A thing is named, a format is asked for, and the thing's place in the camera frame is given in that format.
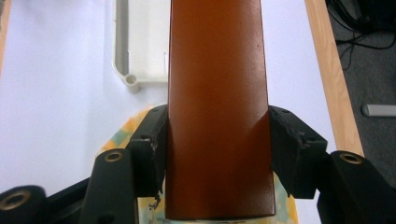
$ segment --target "brown wooden board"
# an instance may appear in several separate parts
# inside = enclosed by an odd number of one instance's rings
[[[165,215],[275,213],[260,0],[173,0]]]

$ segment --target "white table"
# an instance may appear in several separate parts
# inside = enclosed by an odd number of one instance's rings
[[[51,195],[88,177],[100,147],[167,88],[131,94],[114,75],[111,1],[13,0],[0,76],[0,192]],[[269,103],[287,108],[335,150],[304,0],[262,0]],[[301,223],[319,223],[297,201]]]

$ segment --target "yellow fabric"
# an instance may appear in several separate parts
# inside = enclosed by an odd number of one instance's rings
[[[149,112],[150,108],[147,108],[135,116],[131,117],[118,132],[101,148],[99,153],[112,148],[125,148],[129,142],[134,131],[137,129],[143,118]],[[288,198],[288,195],[279,181],[279,178],[274,173],[274,185],[275,185],[275,196],[276,196],[276,215],[274,217],[266,217],[248,220],[244,223],[247,224],[293,224],[298,223],[297,211],[295,207],[295,201],[292,197]],[[153,198],[139,198],[139,220],[140,223],[146,224],[160,224],[160,223],[188,223],[188,222],[176,222],[165,220],[164,218],[164,195],[161,195],[161,202],[158,207],[154,210],[149,207],[150,204],[154,204]]]

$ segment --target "gray floor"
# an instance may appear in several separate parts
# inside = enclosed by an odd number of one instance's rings
[[[336,39],[353,37],[352,32],[333,18],[331,21]],[[361,43],[387,46],[394,35],[374,34]],[[348,45],[338,47],[340,55],[346,47]],[[341,58],[344,68],[348,62],[349,52]],[[361,113],[363,104],[396,105],[396,45],[386,50],[356,46],[351,65],[344,75],[365,157],[396,188],[396,118],[366,118]]]

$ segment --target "black plastic part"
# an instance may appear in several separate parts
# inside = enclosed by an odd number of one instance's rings
[[[89,181],[87,178],[48,197],[49,224],[78,223]]]
[[[396,193],[363,157],[335,151],[322,169],[322,223],[396,223]]]
[[[395,0],[358,0],[361,16],[375,30],[396,31]]]
[[[138,223],[133,176],[128,150],[112,149],[100,154],[95,160],[79,223]]]
[[[163,192],[167,147],[167,105],[152,108],[126,147],[131,152],[137,197]]]
[[[288,194],[313,199],[327,141],[289,110],[270,106],[272,168]]]
[[[47,208],[46,194],[42,188],[23,186],[10,189],[0,194],[0,223],[44,223]]]

